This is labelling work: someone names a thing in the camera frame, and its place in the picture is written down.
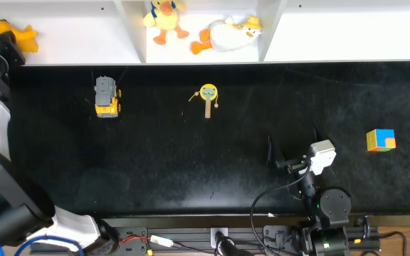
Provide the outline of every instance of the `metal bracket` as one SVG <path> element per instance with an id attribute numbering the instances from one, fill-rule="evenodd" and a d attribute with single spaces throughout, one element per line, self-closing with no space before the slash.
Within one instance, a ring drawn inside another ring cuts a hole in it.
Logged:
<path id="1" fill-rule="evenodd" d="M 282 225 L 267 225 L 263 227 L 263 243 L 270 248 L 297 253 L 292 246 L 292 240 L 285 241 L 290 235 L 291 227 Z"/>
<path id="2" fill-rule="evenodd" d="M 216 249 L 216 234 L 221 232 L 224 236 L 228 236 L 228 228 L 210 228 L 210 245 Z"/>
<path id="3" fill-rule="evenodd" d="M 115 228 L 119 233 L 120 240 L 127 238 L 130 235 L 138 235 L 146 237 L 148 235 L 148 229 L 146 227 L 134 227 L 134 228 Z M 118 250 L 112 255 L 114 256 L 126 256 L 136 255 L 144 256 L 147 254 L 148 248 L 145 242 L 141 239 L 134 239 L 120 245 Z"/>

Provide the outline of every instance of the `wooden floor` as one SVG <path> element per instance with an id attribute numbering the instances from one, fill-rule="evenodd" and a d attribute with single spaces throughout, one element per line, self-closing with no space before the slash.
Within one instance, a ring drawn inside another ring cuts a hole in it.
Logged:
<path id="1" fill-rule="evenodd" d="M 407 254 L 410 256 L 410 227 L 381 227 L 379 228 L 381 234 L 390 233 L 393 231 L 401 231 L 407 237 Z M 402 256 L 403 255 L 403 239 L 399 235 L 394 235 L 393 237 L 386 238 L 382 240 L 382 251 L 377 252 L 381 256 Z M 5 247 L 4 252 L 6 255 L 13 255 L 15 253 L 15 248 Z M 22 253 L 23 256 L 29 255 L 29 250 Z M 182 256 L 192 256 L 192 255 L 206 255 L 202 253 L 184 253 Z M 360 256 L 362 252 L 352 252 L 351 256 Z M 163 254 L 162 256 L 174 256 L 173 254 Z"/>

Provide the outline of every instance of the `wooden handle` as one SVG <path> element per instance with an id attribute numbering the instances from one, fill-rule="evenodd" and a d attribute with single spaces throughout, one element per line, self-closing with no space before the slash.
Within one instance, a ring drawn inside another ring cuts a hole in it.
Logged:
<path id="1" fill-rule="evenodd" d="M 208 97 L 205 101 L 205 118 L 211 117 L 211 98 Z"/>

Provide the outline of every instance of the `duck beak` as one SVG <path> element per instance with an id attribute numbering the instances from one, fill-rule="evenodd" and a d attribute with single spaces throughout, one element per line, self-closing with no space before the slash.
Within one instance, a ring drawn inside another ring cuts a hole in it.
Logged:
<path id="1" fill-rule="evenodd" d="M 164 15 L 169 16 L 172 14 L 173 10 L 171 1 L 165 1 L 161 4 L 161 11 Z"/>

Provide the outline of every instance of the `blue vest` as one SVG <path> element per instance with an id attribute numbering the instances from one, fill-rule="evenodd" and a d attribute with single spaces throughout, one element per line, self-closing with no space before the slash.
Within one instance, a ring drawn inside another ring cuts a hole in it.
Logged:
<path id="1" fill-rule="evenodd" d="M 172 1 L 172 8 L 175 9 L 177 7 L 177 5 Z M 157 18 L 156 13 L 154 12 L 154 10 L 156 9 L 156 7 L 154 6 L 153 2 L 151 2 L 151 14 L 153 15 L 153 18 Z"/>

